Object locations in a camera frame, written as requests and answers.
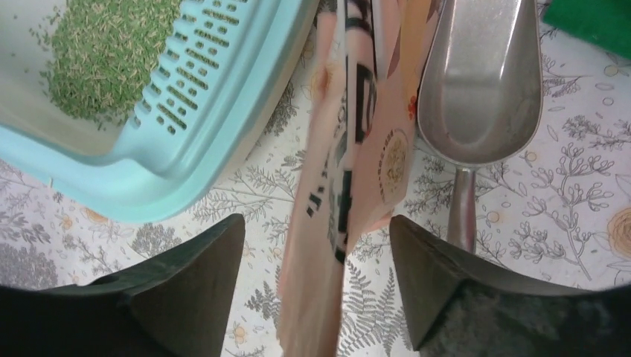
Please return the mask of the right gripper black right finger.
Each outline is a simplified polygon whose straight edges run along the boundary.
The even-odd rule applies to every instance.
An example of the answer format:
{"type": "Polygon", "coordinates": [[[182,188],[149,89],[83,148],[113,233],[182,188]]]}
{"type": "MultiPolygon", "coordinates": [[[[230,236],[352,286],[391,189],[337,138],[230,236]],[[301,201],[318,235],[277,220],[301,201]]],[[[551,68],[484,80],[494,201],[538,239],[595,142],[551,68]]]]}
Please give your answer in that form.
{"type": "Polygon", "coordinates": [[[411,345],[422,356],[628,356],[630,287],[587,291],[501,268],[405,216],[389,225],[411,345]]]}

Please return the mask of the grey litter scoop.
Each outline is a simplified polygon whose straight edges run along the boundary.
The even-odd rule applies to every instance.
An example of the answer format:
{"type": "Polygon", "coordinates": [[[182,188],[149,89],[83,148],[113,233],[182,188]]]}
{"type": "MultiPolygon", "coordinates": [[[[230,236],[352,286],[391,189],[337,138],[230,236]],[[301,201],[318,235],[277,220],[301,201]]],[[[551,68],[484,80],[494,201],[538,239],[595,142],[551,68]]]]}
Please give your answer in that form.
{"type": "Polygon", "coordinates": [[[446,239],[472,253],[476,172],[523,150],[539,126],[536,2],[445,1],[417,111],[424,142],[455,166],[446,239]]]}

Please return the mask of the pink cat litter bag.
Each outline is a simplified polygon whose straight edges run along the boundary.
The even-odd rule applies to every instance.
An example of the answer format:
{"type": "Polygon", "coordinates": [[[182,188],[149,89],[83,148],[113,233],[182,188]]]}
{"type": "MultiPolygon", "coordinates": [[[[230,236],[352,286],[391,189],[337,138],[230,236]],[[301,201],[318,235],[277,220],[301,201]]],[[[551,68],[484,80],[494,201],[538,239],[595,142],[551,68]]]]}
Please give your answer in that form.
{"type": "Polygon", "coordinates": [[[306,155],[278,295],[285,356],[334,356],[345,260],[404,198],[439,1],[338,1],[315,26],[306,155]]]}

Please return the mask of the teal litter box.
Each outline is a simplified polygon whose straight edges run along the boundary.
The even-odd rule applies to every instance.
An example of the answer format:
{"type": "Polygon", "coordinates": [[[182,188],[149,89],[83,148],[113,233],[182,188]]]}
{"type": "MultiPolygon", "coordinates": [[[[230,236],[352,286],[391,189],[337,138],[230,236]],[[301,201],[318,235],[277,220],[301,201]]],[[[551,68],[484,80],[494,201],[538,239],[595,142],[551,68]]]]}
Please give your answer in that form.
{"type": "Polygon", "coordinates": [[[67,1],[1,3],[1,159],[125,222],[170,218],[236,170],[289,82],[317,1],[179,1],[125,124],[73,119],[41,85],[29,33],[67,1]]]}

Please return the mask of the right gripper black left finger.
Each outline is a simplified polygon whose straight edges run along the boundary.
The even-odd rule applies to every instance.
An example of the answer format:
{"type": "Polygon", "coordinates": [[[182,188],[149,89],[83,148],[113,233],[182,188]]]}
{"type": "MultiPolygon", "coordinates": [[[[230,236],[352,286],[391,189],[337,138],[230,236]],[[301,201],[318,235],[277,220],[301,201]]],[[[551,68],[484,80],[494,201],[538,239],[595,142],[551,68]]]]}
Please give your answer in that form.
{"type": "Polygon", "coordinates": [[[3,356],[219,356],[245,242],[234,213],[84,286],[1,288],[3,356]]]}

